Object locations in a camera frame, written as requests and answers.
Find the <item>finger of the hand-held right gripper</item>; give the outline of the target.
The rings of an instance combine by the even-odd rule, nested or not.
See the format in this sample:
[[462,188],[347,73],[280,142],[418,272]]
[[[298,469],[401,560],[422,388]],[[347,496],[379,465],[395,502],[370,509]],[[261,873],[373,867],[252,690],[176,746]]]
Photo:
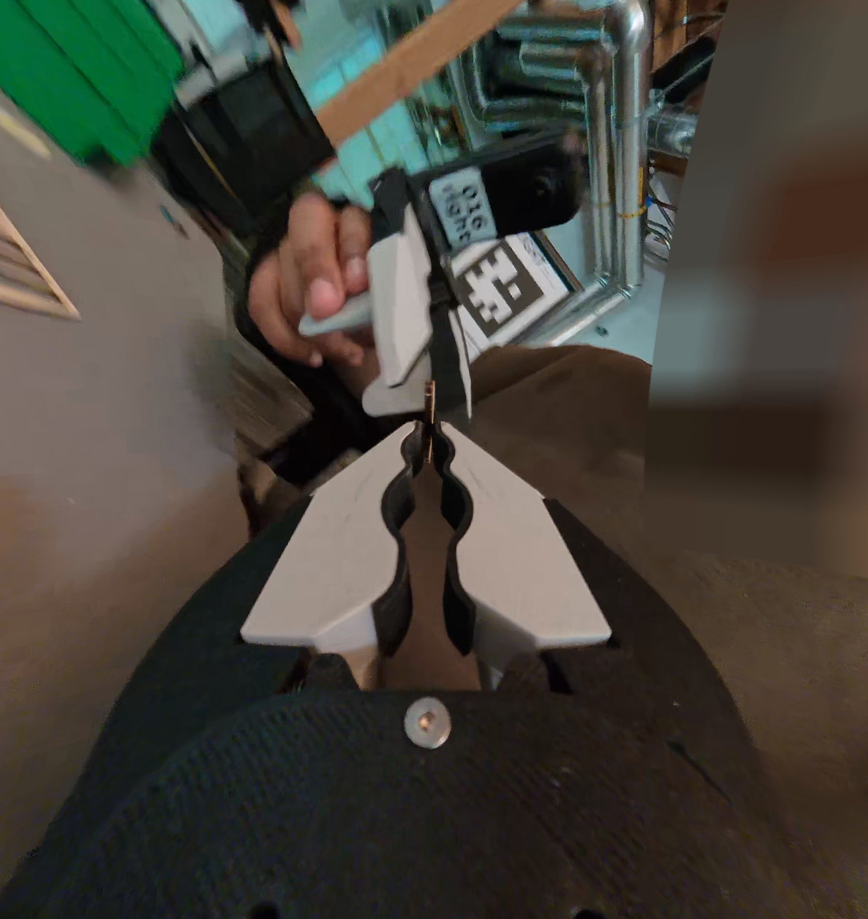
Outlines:
[[469,354],[459,302],[440,283],[440,420],[471,420],[474,409]]
[[415,214],[371,246],[368,270],[378,375],[362,394],[363,410],[374,418],[420,415],[429,391],[436,399],[445,392],[445,315],[432,313],[431,260]]

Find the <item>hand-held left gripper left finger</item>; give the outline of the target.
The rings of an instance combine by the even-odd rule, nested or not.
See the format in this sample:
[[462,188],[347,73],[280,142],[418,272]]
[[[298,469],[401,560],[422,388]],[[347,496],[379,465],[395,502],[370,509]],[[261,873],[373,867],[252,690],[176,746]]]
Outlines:
[[376,686],[412,617],[402,529],[423,440],[421,423],[404,424],[313,493],[242,626],[244,642],[338,655],[359,688]]

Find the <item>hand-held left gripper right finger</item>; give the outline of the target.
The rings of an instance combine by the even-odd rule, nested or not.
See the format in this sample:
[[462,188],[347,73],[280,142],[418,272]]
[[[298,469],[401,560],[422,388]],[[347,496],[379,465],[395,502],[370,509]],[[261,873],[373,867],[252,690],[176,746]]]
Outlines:
[[612,628],[543,495],[447,423],[432,430],[432,459],[453,529],[445,627],[474,657],[482,688],[521,655],[608,642]]

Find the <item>person's right hand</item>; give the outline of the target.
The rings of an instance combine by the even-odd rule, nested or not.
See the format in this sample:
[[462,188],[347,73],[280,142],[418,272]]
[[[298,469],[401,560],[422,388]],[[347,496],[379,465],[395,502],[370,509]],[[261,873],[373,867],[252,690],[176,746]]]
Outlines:
[[303,337],[304,316],[339,314],[348,298],[369,290],[371,214],[350,201],[309,190],[293,201],[284,234],[256,261],[245,311],[271,352],[317,369],[356,370],[371,339],[334,331]]

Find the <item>silver ventilation ducts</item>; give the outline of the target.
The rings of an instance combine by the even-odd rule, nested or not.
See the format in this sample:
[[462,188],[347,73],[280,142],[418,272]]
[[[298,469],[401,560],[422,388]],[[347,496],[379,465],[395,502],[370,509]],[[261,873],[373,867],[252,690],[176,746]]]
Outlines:
[[689,157],[698,117],[651,91],[647,2],[575,2],[510,16],[458,59],[460,84],[483,131],[587,131],[593,274],[564,305],[516,336],[533,347],[572,344],[627,305],[645,281],[649,152]]

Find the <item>wooden beam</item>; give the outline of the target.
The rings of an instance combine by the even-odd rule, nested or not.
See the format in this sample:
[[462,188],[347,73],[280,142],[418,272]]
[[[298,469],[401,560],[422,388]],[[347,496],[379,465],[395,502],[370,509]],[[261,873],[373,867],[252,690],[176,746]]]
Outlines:
[[519,6],[520,1],[451,1],[432,13],[379,63],[315,111],[333,151],[440,73]]

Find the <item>black padded chair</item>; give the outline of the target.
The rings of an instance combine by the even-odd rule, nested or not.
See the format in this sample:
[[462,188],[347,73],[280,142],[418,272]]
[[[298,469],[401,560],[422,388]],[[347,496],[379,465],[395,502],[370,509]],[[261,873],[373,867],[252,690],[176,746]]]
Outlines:
[[175,102],[151,154],[173,197],[238,237],[266,231],[336,155],[289,65],[276,60]]

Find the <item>narrow wooden puzzle sheet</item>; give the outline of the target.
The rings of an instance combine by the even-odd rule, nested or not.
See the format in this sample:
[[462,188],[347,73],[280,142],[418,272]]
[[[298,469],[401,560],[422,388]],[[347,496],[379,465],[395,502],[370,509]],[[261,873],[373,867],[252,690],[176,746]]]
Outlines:
[[1,207],[0,304],[31,314],[80,319],[76,306]]

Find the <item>green plastic bin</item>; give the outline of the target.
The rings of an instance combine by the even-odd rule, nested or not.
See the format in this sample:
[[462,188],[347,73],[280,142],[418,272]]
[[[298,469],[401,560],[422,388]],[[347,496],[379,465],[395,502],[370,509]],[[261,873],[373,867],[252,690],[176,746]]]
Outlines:
[[0,90],[83,165],[147,158],[185,65],[142,1],[0,1]]

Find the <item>small pale wax stick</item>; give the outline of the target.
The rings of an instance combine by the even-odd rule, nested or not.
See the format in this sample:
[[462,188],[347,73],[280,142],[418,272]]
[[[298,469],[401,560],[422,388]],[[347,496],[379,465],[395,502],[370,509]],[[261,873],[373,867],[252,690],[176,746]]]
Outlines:
[[51,160],[53,153],[45,139],[29,125],[0,105],[0,130],[37,157]]

